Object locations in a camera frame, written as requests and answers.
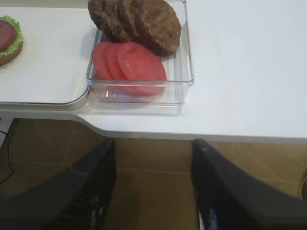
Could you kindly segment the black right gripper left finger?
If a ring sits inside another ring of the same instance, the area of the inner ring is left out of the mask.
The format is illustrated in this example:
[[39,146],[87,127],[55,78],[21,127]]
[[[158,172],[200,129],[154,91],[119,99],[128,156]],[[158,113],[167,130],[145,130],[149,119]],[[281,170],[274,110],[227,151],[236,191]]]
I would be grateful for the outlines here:
[[102,230],[115,181],[115,142],[105,139],[50,180],[1,200],[0,228]]

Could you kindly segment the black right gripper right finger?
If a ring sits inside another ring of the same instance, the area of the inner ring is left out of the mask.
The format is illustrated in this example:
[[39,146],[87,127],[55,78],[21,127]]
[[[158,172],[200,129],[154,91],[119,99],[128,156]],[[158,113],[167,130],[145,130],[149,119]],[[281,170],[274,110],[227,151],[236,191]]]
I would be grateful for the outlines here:
[[205,230],[305,230],[307,203],[250,176],[203,139],[191,178]]

